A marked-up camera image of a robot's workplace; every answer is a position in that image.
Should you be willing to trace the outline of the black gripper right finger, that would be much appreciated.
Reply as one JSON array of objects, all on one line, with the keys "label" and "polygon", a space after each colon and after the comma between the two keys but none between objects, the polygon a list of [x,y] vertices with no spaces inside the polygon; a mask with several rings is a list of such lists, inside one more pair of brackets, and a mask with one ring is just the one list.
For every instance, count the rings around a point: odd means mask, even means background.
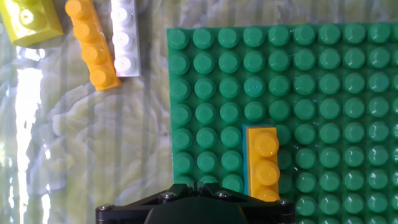
[{"label": "black gripper right finger", "polygon": [[294,203],[290,200],[265,202],[221,187],[219,184],[198,184],[200,217],[205,223],[294,223]]}]

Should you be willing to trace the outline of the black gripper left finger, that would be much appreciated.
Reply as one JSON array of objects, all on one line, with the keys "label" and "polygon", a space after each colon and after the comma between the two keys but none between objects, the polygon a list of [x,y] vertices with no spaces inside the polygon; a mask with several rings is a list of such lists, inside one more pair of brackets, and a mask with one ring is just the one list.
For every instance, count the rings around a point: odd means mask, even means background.
[{"label": "black gripper left finger", "polygon": [[156,206],[191,197],[196,191],[196,182],[173,184],[166,190],[128,205],[117,206],[109,203],[100,205],[95,209],[95,223],[114,224],[122,223],[126,220],[132,220],[134,223],[144,223],[149,212]]}]

